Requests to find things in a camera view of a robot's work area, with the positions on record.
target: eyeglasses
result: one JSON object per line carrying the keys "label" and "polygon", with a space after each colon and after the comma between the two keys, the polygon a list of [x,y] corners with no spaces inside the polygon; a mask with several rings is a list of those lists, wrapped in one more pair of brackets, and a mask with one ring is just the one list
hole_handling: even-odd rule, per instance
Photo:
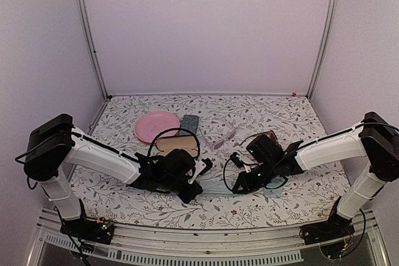
{"label": "eyeglasses", "polygon": [[273,130],[269,130],[269,131],[265,131],[265,132],[255,133],[255,134],[249,135],[248,137],[245,137],[245,139],[239,144],[239,146],[242,146],[248,140],[248,138],[257,137],[259,135],[266,135],[276,145],[279,143],[275,132]]}
{"label": "eyeglasses", "polygon": [[211,151],[220,149],[225,141],[231,140],[237,129],[233,124],[225,120],[199,119],[199,132]]}

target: white wall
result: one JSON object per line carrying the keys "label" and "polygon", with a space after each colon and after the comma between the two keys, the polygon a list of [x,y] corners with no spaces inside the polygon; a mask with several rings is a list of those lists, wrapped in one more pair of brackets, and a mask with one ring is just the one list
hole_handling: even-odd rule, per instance
{"label": "white wall", "polygon": [[[313,105],[328,132],[376,111],[399,126],[399,0],[339,0]],[[364,160],[344,164],[353,179]],[[399,265],[399,182],[388,184],[373,211],[392,265]]]}
{"label": "white wall", "polygon": [[87,129],[100,107],[75,0],[0,0],[0,265],[22,265],[44,202],[14,157],[66,112]]}
{"label": "white wall", "polygon": [[108,91],[305,94],[328,0],[87,0]]}

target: white leaf pattern fabric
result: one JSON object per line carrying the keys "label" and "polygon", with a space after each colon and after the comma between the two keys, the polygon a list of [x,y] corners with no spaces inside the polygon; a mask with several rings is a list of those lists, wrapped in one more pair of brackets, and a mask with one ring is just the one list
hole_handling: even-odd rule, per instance
{"label": "white leaf pattern fabric", "polygon": [[[274,130],[282,147],[297,140],[311,140],[325,131],[306,98],[264,96],[149,95],[114,97],[108,103],[92,134],[110,146],[145,154],[148,145],[134,134],[135,122],[144,114],[168,111],[182,118],[198,115],[202,120],[221,120],[237,129],[234,137],[216,151],[203,137],[201,157],[214,167],[198,181],[222,180],[222,168],[233,151],[246,152],[239,143],[245,137]],[[211,128],[208,134],[217,134]],[[226,175],[235,180],[240,172],[233,164]],[[279,199],[263,195],[207,197],[183,204],[175,194],[158,194],[127,187],[114,178],[78,166],[71,186],[91,217],[105,216],[129,224],[185,229],[233,229],[298,224],[326,219],[334,201],[349,184],[340,163],[314,168],[291,176]]]}

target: gray phone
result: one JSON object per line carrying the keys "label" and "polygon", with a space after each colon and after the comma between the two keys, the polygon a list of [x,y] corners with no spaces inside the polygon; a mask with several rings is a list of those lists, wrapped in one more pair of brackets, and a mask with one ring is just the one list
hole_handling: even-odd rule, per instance
{"label": "gray phone", "polygon": [[[191,132],[196,134],[198,129],[198,123],[200,122],[199,120],[200,119],[198,115],[184,115],[180,123],[180,128],[190,130]],[[190,134],[185,131],[180,131],[179,135],[186,136]]]}

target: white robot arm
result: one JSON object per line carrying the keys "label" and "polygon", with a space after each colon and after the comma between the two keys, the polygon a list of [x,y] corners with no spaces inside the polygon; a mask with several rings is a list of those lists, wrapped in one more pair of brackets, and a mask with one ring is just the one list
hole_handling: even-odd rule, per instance
{"label": "white robot arm", "polygon": [[112,223],[87,220],[82,201],[72,192],[60,169],[62,163],[107,174],[138,189],[166,188],[176,192],[184,203],[202,193],[195,179],[212,167],[209,159],[196,161],[185,150],[174,150],[165,157],[138,153],[131,157],[86,135],[66,114],[35,129],[29,137],[28,151],[22,156],[26,156],[24,171],[28,178],[40,184],[71,235],[106,244],[112,238]]}
{"label": "white robot arm", "polygon": [[[359,209],[373,199],[386,185],[399,178],[399,136],[396,128],[374,112],[369,112],[351,128],[313,140],[300,146],[293,143],[285,151],[266,135],[258,136],[246,149],[260,164],[250,172],[243,171],[233,187],[235,193],[248,193],[265,186],[275,176],[290,176],[354,157],[368,157],[370,164],[352,187],[334,204],[326,222],[304,226],[308,244],[353,234],[350,225]],[[231,156],[237,166],[236,153]]]}

